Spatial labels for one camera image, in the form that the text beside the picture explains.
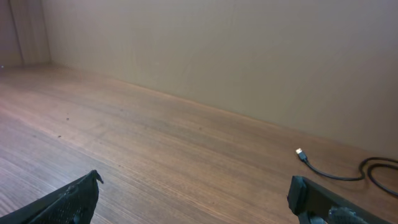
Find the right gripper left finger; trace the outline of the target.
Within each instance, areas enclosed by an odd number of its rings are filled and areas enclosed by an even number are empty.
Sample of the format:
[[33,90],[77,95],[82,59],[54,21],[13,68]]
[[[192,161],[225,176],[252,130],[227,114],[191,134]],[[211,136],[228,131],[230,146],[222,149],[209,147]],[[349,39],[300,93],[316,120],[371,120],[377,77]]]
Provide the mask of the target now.
[[96,170],[1,217],[1,224],[90,224],[99,199]]

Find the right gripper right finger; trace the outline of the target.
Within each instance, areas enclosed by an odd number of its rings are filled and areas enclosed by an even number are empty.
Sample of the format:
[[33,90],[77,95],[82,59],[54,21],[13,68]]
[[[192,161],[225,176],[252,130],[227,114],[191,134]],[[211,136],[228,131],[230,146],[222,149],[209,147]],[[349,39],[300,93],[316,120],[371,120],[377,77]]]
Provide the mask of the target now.
[[306,177],[294,175],[287,201],[301,224],[389,224]]

